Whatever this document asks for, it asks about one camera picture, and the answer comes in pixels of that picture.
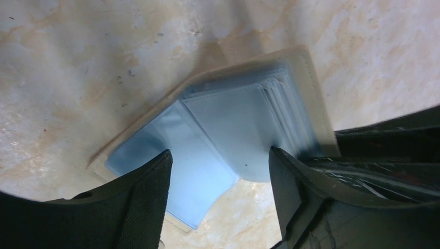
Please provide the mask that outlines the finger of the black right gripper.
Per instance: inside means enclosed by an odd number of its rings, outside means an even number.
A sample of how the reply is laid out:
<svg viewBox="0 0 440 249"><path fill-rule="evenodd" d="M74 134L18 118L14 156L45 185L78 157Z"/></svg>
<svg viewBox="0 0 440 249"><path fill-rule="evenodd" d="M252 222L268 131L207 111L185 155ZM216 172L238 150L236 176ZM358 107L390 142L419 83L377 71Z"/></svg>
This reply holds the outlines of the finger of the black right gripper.
<svg viewBox="0 0 440 249"><path fill-rule="evenodd" d="M308 167L380 198L439 200L439 107L336 132L340 157L305 158Z"/></svg>

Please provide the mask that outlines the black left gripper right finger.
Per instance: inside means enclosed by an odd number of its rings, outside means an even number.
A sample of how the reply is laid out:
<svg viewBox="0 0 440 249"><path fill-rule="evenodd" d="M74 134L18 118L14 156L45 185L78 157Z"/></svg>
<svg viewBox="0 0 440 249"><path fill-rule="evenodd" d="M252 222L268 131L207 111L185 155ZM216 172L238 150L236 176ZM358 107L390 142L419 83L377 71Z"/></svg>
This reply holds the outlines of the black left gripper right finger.
<svg viewBox="0 0 440 249"><path fill-rule="evenodd" d="M439 248L439 164L273 147L276 248Z"/></svg>

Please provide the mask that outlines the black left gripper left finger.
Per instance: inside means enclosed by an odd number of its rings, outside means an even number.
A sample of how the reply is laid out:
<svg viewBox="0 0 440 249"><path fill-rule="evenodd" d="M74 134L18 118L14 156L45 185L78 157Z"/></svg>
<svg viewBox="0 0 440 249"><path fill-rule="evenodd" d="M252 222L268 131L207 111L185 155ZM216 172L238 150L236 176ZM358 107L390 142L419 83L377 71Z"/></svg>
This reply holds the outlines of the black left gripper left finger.
<svg viewBox="0 0 440 249"><path fill-rule="evenodd" d="M72 199L46 202L1 193L1 248L158 248L172 155Z"/></svg>

